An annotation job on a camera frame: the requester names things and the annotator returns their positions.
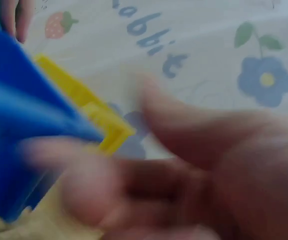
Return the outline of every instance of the blue plastic toy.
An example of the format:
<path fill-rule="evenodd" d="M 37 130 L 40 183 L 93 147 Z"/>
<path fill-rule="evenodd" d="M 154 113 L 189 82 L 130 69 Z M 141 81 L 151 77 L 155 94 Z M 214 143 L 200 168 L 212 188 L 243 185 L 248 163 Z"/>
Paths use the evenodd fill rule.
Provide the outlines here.
<path fill-rule="evenodd" d="M 39 72 L 15 40 L 0 31 L 0 217 L 16 220 L 35 208 L 52 182 L 31 169 L 18 143 L 36 136 L 74 136 L 101 142 L 102 135 Z"/>

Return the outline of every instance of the green leaf print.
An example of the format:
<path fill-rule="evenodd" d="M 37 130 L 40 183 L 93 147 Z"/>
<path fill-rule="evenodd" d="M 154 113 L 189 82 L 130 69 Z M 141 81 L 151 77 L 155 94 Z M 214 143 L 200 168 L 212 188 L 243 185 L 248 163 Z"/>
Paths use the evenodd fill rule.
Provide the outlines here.
<path fill-rule="evenodd" d="M 241 24 L 235 35 L 235 48 L 239 48 L 244 45 L 251 38 L 254 31 L 254 26 L 250 22 L 244 22 Z"/>
<path fill-rule="evenodd" d="M 261 46 L 264 46 L 269 50 L 281 50 L 284 48 L 284 46 L 279 42 L 278 39 L 268 34 L 261 36 L 259 38 L 259 43 Z"/>

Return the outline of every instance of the hand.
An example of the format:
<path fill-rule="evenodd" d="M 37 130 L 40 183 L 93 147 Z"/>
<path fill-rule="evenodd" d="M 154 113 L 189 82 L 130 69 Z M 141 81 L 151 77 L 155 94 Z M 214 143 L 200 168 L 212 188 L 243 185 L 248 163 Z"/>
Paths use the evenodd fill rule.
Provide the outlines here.
<path fill-rule="evenodd" d="M 288 240 L 288 119 L 258 111 L 194 108 L 148 81 L 142 109 L 177 157 L 93 156 L 65 138 L 26 143 L 40 168 L 66 169 L 66 209 L 104 240 Z"/>
<path fill-rule="evenodd" d="M 0 0 L 0 21 L 3 28 L 24 43 L 34 15 L 35 0 Z"/>

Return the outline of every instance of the bed sheet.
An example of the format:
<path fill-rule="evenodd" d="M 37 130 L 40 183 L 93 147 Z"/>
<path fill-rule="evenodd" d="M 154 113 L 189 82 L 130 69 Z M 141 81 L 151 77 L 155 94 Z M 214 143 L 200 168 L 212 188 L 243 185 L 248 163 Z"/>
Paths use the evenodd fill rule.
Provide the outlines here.
<path fill-rule="evenodd" d="M 196 106 L 288 114 L 288 0 L 38 0 L 25 44 L 137 129 L 135 72 Z M 166 156 L 138 131 L 120 153 Z"/>

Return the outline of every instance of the strawberry print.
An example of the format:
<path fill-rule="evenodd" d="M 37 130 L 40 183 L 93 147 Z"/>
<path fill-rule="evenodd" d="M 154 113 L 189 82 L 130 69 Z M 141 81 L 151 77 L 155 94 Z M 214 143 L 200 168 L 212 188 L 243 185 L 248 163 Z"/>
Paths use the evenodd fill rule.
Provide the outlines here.
<path fill-rule="evenodd" d="M 60 39 L 69 32 L 74 23 L 78 23 L 78 20 L 73 19 L 68 11 L 56 12 L 47 20 L 45 36 L 47 39 Z"/>

